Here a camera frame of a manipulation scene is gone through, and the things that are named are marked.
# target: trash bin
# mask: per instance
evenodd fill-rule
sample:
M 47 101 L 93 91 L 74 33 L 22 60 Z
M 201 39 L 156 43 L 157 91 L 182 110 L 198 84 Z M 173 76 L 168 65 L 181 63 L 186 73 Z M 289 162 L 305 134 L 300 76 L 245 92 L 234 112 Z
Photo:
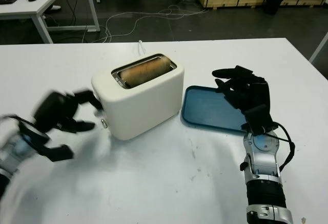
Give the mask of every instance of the trash bin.
M 270 15 L 276 14 L 282 1 L 283 0 L 266 0 L 266 4 L 264 5 L 264 12 Z

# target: plastic tray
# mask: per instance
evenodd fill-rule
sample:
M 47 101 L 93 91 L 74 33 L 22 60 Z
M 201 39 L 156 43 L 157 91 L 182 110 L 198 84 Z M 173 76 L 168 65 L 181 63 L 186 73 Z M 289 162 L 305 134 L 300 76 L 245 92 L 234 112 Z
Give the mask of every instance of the plastic tray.
M 182 107 L 182 119 L 188 124 L 238 132 L 246 123 L 244 115 L 225 100 L 215 88 L 190 86 L 186 89 Z

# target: white desk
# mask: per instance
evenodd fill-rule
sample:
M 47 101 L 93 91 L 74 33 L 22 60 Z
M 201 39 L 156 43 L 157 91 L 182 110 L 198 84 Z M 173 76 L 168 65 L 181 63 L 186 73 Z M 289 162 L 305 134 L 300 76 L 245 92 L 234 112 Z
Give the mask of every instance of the white desk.
M 272 118 L 296 144 L 294 159 L 282 171 L 287 207 L 294 223 L 303 217 L 306 223 L 325 223 L 328 82 L 286 39 L 143 46 L 147 53 L 161 52 L 184 65 L 184 88 L 215 87 L 212 70 L 235 65 L 265 77 Z M 121 65 L 137 57 L 138 45 L 0 46 L 0 55 L 0 114 L 29 118 L 48 90 L 91 88 L 95 73 L 109 62 Z M 1 224 L 247 222 L 239 171 L 245 157 L 242 136 L 186 127 L 179 114 L 137 138 L 118 141 L 93 112 L 91 106 L 80 107 L 76 118 L 96 122 L 94 131 L 50 133 L 50 146 L 68 144 L 74 160 L 52 163 L 36 156 L 22 166 L 3 198 Z M 9 135 L 10 128 L 14 122 L 4 123 L 0 136 Z M 281 142 L 279 163 L 288 152 Z
M 0 19 L 24 19 L 31 18 L 42 38 L 44 43 L 53 43 L 48 31 L 58 30 L 87 30 L 99 31 L 99 23 L 96 15 L 96 11 L 92 0 L 88 0 L 91 15 L 89 18 L 93 18 L 94 25 L 91 26 L 67 26 L 67 27 L 48 27 L 46 22 L 42 18 L 44 11 L 55 0 L 36 0 L 29 2 L 28 0 L 17 0 L 13 4 L 0 5 Z

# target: floor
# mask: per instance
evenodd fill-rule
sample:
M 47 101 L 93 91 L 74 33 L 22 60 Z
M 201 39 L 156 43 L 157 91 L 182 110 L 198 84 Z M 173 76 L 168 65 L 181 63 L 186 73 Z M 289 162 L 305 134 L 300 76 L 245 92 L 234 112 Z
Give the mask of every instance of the floor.
M 75 1 L 68 0 L 72 8 Z M 61 5 L 62 10 L 50 14 L 47 23 L 50 26 L 73 23 L 67 1 L 57 0 L 55 4 Z M 91 14 L 86 13 L 85 5 L 84 0 L 78 0 L 75 9 L 77 25 L 91 21 Z M 178 7 L 168 9 L 170 5 Z M 197 0 L 102 0 L 100 4 L 95 2 L 95 7 L 99 23 L 103 26 L 110 16 L 128 11 L 157 13 L 163 10 L 163 13 L 190 14 L 203 10 Z M 109 30 L 112 35 L 130 33 L 136 20 L 143 16 L 126 13 L 114 17 L 108 23 Z M 264 14 L 261 8 L 223 8 L 180 17 L 162 15 L 142 18 L 131 34 L 112 37 L 111 42 L 286 37 L 309 59 L 328 31 L 328 9 L 322 7 L 283 7 L 274 16 Z M 81 43 L 83 32 L 51 32 L 50 35 L 55 43 Z M 85 40 L 90 43 L 104 36 L 105 28 L 102 27 L 100 32 L 87 32 Z M 31 20 L 0 21 L 0 45 L 4 44 L 42 44 L 42 40 Z M 328 65 L 323 60 L 327 53 L 328 46 L 316 61 L 326 77 Z

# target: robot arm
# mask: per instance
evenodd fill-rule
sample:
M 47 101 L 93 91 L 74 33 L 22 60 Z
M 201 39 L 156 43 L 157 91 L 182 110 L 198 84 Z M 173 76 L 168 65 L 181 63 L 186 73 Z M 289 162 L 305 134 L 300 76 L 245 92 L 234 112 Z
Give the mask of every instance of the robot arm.
M 92 91 L 86 90 L 74 95 L 51 92 L 37 108 L 33 123 L 17 115 L 0 117 L 0 122 L 9 118 L 18 120 L 18 131 L 0 148 L 0 199 L 11 177 L 27 158 L 35 154 L 45 156 L 51 161 L 73 158 L 73 152 L 67 145 L 46 147 L 45 144 L 50 140 L 46 133 L 53 128 L 71 133 L 92 130 L 94 123 L 73 119 L 78 105 L 84 103 L 91 103 L 96 109 L 102 109 Z
M 270 116 L 269 86 L 264 78 L 240 66 L 216 70 L 217 92 L 245 115 L 247 123 L 243 144 L 246 151 L 240 170 L 244 171 L 247 187 L 247 222 L 249 224 L 293 224 L 292 214 L 286 208 L 280 171 L 293 158 L 295 145 L 285 128 L 272 121 Z M 288 140 L 280 139 L 273 130 L 280 126 Z M 291 152 L 285 163 L 278 167 L 276 154 L 279 140 L 290 143 Z

